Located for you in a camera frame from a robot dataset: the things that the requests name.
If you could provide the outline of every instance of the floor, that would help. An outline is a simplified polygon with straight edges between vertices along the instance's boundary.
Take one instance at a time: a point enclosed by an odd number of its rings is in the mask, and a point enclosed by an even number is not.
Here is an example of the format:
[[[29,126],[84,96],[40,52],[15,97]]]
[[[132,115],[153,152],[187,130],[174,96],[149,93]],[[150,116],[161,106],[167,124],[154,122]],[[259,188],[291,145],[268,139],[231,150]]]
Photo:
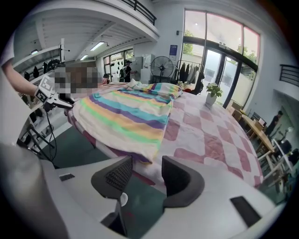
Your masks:
[[[257,149],[257,147],[260,144],[260,142],[257,140],[257,138],[251,140],[251,143],[252,143],[252,146],[254,149]],[[263,176],[266,176],[270,171],[270,169],[266,169],[264,171],[265,168],[262,168]],[[284,201],[285,194],[283,192],[280,192],[281,183],[276,183],[273,186],[268,187],[268,185],[273,181],[274,181],[273,177],[270,176],[267,180],[263,181],[262,185],[260,185],[260,187],[258,189],[262,193],[264,193],[269,199],[271,199],[272,202],[274,202],[275,204],[280,204],[281,202]]]
[[[79,166],[107,160],[102,152],[94,149],[89,141],[74,127],[56,138],[57,155],[54,164],[60,168]],[[166,195],[132,176],[125,188],[127,204],[122,207],[122,215],[130,239],[139,239],[162,215],[162,202]]]

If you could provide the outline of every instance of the electric fan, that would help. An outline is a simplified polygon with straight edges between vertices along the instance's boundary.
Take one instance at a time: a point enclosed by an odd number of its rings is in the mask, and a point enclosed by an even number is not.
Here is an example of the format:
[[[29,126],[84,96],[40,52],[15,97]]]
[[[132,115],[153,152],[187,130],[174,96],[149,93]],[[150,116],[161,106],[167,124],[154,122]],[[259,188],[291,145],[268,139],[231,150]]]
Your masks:
[[[168,57],[158,56],[152,61],[150,71],[153,76],[159,77],[161,82],[162,77],[170,77],[172,74],[173,63]]]

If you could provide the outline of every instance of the hanging clothes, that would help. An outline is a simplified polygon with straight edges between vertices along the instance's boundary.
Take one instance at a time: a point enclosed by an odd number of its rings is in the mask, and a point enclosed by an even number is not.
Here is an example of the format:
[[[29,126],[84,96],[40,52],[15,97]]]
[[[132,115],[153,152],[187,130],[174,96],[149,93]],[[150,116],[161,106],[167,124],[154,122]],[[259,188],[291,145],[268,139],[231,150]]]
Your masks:
[[[188,75],[188,77],[187,77],[187,79],[186,79],[186,82],[188,82],[188,83],[190,83],[191,82],[191,77],[192,77],[192,75],[193,75],[193,72],[194,72],[194,67],[193,67],[193,64],[190,66],[190,70],[189,70],[189,75]]]
[[[199,71],[199,67],[195,66],[194,75],[191,77],[190,83],[195,84],[196,83],[196,72]]]
[[[197,91],[197,93],[201,93],[204,88],[204,84],[202,83],[202,79],[204,79],[204,78],[205,78],[205,75],[203,73],[199,72],[196,86],[195,86],[195,91]]]
[[[172,80],[170,81],[170,83],[177,84],[178,83],[177,78],[178,78],[178,68],[175,67],[174,74],[173,74],[173,77],[172,77]]]
[[[184,80],[183,80],[183,83],[187,80],[188,78],[188,75],[189,75],[189,69],[190,69],[190,65],[188,64],[187,67],[186,67],[186,71],[185,71],[185,74],[184,74]]]
[[[179,70],[179,80],[183,81],[185,77],[185,63],[183,63],[181,69]]]
[[[193,68],[193,73],[192,73],[192,75],[190,77],[190,81],[189,81],[190,84],[195,83],[195,76],[196,76],[196,66],[194,66],[194,68]]]

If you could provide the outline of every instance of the cable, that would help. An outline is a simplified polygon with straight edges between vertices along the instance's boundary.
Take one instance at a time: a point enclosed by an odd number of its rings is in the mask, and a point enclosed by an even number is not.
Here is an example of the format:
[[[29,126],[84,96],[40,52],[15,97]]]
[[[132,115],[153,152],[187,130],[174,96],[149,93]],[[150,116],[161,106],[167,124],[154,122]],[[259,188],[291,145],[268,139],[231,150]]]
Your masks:
[[[49,150],[49,153],[50,153],[50,161],[53,162],[55,157],[56,157],[56,154],[57,154],[57,143],[56,143],[56,138],[53,134],[53,128],[51,126],[51,123],[50,123],[50,120],[49,120],[49,116],[48,116],[48,112],[46,112],[46,115],[47,115],[47,120],[48,120],[48,123],[49,123],[49,126],[50,126],[50,129],[51,129],[51,136],[50,136],[50,140],[49,140],[49,143],[51,143],[51,138],[53,136],[54,138],[54,142],[55,142],[55,154],[54,154],[54,157],[52,157],[52,154],[51,154],[51,147],[50,147],[50,150]]]

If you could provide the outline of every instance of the wooden table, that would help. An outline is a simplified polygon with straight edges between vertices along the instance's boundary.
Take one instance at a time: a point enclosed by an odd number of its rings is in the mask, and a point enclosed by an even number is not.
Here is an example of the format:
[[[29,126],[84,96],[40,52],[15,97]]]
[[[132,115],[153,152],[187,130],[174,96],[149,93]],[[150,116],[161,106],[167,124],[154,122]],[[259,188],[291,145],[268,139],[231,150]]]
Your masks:
[[[259,130],[252,119],[250,119],[248,116],[246,115],[242,115],[242,118],[244,119],[244,121],[250,126],[250,128],[253,130],[253,132],[260,138],[260,140],[262,141],[262,143],[268,148],[269,153],[273,153],[274,152],[274,147],[272,146],[269,138],[265,135],[265,133],[262,130]]]

